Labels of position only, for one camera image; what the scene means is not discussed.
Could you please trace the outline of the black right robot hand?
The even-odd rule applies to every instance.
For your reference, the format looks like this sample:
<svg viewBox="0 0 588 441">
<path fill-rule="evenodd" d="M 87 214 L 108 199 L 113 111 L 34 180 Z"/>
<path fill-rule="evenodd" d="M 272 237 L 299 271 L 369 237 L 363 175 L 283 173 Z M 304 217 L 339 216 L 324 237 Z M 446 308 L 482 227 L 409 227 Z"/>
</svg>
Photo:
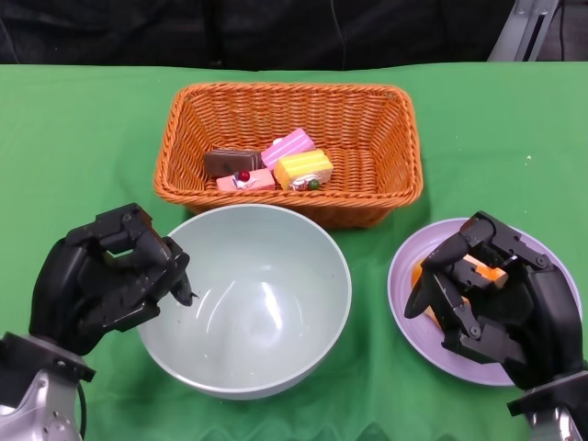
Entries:
<svg viewBox="0 0 588 441">
<path fill-rule="evenodd" d="M 404 315 L 426 310 L 446 350 L 500 364 L 522 390 L 585 368 L 582 320 L 562 270 L 484 211 L 424 259 Z"/>
</svg>

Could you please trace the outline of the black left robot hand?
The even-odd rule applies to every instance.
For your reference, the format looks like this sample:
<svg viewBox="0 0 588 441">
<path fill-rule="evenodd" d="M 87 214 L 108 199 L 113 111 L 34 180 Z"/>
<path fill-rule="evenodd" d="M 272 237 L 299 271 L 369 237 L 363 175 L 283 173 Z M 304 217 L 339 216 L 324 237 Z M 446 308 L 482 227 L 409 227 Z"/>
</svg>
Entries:
<svg viewBox="0 0 588 441">
<path fill-rule="evenodd" d="M 188 263 L 138 204 L 101 213 L 51 248 L 33 289 L 28 331 L 84 356 L 105 334 L 157 317 L 167 294 L 191 306 Z"/>
</svg>

